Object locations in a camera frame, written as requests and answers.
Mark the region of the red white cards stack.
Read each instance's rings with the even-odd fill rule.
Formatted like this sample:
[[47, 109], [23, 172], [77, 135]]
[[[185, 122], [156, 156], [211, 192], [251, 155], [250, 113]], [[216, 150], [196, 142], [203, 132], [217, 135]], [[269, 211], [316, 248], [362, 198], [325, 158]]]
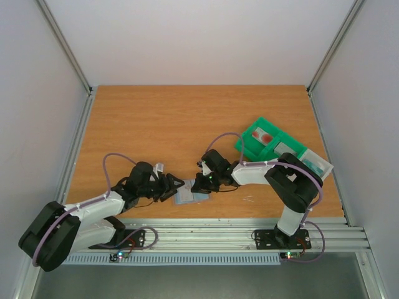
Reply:
[[273, 136], [264, 131], [262, 128], [257, 127], [252, 133], [251, 136], [262, 145], [267, 146], [272, 140]]

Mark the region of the white translucent bin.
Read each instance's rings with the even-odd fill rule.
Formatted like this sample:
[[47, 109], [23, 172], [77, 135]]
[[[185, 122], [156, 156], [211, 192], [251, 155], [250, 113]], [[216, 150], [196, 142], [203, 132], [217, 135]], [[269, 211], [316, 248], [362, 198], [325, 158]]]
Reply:
[[310, 149], [305, 150], [305, 152], [300, 156], [299, 160], [302, 162], [303, 159], [308, 159], [310, 161], [316, 162], [319, 166], [322, 164], [324, 169], [324, 174], [319, 176], [321, 180], [325, 181], [325, 179], [332, 172], [334, 166], [326, 161], [324, 158], [320, 157], [318, 154], [313, 152]]

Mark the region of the aluminium corner post left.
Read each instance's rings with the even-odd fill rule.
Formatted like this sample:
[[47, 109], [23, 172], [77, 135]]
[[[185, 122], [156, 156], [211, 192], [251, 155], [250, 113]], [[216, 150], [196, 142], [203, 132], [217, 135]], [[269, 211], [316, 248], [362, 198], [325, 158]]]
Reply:
[[66, 55], [68, 61], [70, 62], [75, 74], [77, 75], [81, 85], [83, 86], [84, 90], [86, 91], [87, 95], [90, 95], [92, 92], [92, 87], [87, 80], [78, 60], [76, 59], [72, 49], [70, 48], [69, 43], [67, 42], [60, 25], [58, 24], [57, 20], [55, 19], [47, 1], [45, 0], [35, 0], [34, 1], [39, 8], [43, 18], [45, 19], [46, 23], [48, 24], [50, 30], [52, 31], [55, 39], [60, 45], [60, 48]]

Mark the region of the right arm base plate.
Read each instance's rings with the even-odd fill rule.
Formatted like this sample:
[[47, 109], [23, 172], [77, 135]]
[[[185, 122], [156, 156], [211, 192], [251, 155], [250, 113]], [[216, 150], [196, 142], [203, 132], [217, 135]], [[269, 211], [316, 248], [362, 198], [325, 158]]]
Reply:
[[257, 250], [299, 250], [311, 249], [308, 230], [298, 229], [293, 236], [287, 236], [276, 229], [258, 229], [251, 233]]

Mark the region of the left controller board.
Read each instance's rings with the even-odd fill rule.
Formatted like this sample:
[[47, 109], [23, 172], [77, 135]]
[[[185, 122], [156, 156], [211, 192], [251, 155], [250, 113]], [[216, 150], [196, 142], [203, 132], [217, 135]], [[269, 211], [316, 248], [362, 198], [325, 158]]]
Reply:
[[118, 252], [109, 255], [109, 262], [119, 262], [129, 258], [129, 253], [126, 252]]

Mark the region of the green bin far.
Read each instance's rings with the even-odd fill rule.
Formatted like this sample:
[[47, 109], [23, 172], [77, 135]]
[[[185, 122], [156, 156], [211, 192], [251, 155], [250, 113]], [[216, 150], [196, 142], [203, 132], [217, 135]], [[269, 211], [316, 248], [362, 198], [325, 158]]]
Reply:
[[263, 117], [259, 117], [252, 125], [245, 129], [241, 134], [244, 143], [242, 143], [241, 140], [238, 140], [234, 145], [234, 148], [238, 151], [241, 151], [242, 147], [244, 147], [244, 155], [250, 161], [264, 161], [264, 154], [266, 153], [266, 146], [262, 145], [251, 136], [251, 133], [257, 127], [262, 128], [273, 137], [282, 132], [281, 129]]

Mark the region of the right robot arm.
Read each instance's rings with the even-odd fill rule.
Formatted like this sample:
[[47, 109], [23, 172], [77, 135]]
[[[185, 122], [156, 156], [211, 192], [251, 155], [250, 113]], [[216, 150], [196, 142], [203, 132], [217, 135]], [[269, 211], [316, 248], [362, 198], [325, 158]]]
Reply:
[[198, 163], [191, 192], [220, 192], [222, 185], [239, 188], [245, 185], [268, 185], [284, 203], [273, 232], [272, 243], [280, 249], [297, 240], [297, 231], [314, 205], [322, 199], [323, 180], [291, 153], [269, 161], [230, 163], [218, 151], [207, 151]]

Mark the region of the aluminium corner post right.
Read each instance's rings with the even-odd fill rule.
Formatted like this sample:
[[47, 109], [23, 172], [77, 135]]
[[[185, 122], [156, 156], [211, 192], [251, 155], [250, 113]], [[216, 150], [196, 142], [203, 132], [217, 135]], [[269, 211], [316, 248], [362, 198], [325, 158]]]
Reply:
[[338, 51], [341, 43], [344, 41], [345, 36], [349, 32], [350, 28], [352, 27], [353, 23], [355, 22], [359, 12], [361, 11], [363, 5], [365, 4], [365, 0], [355, 0], [350, 6], [350, 9], [344, 20], [342, 21], [337, 33], [334, 35], [332, 42], [327, 49], [323, 59], [321, 60], [314, 76], [312, 77], [310, 83], [308, 84], [306, 90], [309, 97], [312, 96], [314, 89], [316, 88], [318, 82], [320, 81], [321, 77], [323, 76], [324, 72], [327, 70], [327, 67], [331, 63], [334, 55]]

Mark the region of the controller board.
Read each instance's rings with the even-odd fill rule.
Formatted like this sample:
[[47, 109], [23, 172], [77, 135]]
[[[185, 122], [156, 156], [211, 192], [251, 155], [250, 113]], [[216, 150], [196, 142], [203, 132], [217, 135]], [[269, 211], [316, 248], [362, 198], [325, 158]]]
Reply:
[[288, 252], [280, 253], [280, 258], [284, 259], [284, 260], [298, 259], [298, 258], [300, 258], [302, 256], [303, 256], [302, 252], [291, 252], [291, 251], [288, 251]]
[[109, 255], [109, 262], [119, 262], [129, 258], [129, 253], [126, 252], [118, 252]]

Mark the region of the white pink patterned card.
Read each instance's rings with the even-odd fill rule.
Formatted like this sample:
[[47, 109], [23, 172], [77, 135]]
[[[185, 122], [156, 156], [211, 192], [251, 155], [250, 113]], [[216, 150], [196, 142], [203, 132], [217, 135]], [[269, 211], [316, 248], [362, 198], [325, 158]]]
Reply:
[[175, 194], [175, 204], [189, 204], [195, 201], [194, 195], [191, 192], [191, 180], [184, 180], [184, 186], [180, 187]]

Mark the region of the teal cards stack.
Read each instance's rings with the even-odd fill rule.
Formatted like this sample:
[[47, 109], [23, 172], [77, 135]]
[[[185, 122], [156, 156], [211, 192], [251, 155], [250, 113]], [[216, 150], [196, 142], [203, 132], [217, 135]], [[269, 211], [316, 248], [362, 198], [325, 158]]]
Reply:
[[309, 168], [311, 169], [315, 174], [317, 174], [318, 176], [322, 176], [324, 174], [324, 169], [323, 169], [323, 165], [321, 164], [319, 166], [318, 163], [310, 161], [308, 159], [303, 159], [302, 162]]

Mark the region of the green bin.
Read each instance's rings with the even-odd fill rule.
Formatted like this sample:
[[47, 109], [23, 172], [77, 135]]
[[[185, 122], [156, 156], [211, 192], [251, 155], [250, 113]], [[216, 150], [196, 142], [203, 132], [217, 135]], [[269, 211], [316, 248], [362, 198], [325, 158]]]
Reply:
[[273, 137], [273, 140], [265, 147], [266, 153], [264, 154], [264, 160], [272, 160], [280, 157], [274, 153], [274, 148], [277, 146], [278, 143], [285, 143], [287, 146], [292, 148], [296, 152], [296, 158], [300, 158], [305, 150], [307, 150], [306, 146], [298, 142], [291, 135], [288, 135], [286, 133], [279, 133], [278, 135]]
[[250, 161], [264, 161], [264, 154], [266, 153], [266, 146], [262, 145], [251, 136], [251, 133], [257, 127], [262, 128], [273, 137], [282, 132], [281, 129], [263, 117], [259, 117], [252, 125], [245, 129], [241, 134], [244, 143], [242, 143], [241, 140], [238, 140], [234, 145], [234, 148], [238, 151], [241, 151], [242, 147], [244, 147], [244, 155]]

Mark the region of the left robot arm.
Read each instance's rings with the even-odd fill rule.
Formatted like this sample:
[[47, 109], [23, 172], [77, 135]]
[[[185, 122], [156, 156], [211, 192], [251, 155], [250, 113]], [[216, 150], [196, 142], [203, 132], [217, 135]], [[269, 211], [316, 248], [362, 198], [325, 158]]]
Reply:
[[163, 202], [184, 186], [163, 172], [161, 163], [138, 162], [127, 177], [104, 194], [76, 204], [46, 204], [20, 237], [18, 246], [36, 267], [50, 272], [70, 253], [82, 249], [118, 249], [127, 243], [127, 229], [117, 219], [141, 198]]

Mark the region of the right controller board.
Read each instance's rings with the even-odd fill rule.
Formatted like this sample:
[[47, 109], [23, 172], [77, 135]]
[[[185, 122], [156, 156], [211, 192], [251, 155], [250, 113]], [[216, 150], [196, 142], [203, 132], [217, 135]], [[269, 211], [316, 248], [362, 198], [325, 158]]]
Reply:
[[288, 251], [288, 252], [280, 253], [280, 258], [284, 259], [284, 260], [298, 259], [298, 258], [300, 258], [302, 256], [303, 256], [302, 252], [291, 252], [291, 251]]

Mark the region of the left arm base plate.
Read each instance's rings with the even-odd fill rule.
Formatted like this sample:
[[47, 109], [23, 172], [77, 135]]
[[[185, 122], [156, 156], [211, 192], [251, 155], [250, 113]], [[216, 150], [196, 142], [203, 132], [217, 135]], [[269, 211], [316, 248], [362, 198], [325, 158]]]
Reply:
[[113, 237], [110, 242], [105, 244], [96, 244], [89, 247], [89, 249], [126, 249], [134, 246], [135, 248], [142, 248], [145, 245], [146, 231], [145, 229], [131, 230], [127, 229], [118, 237]]

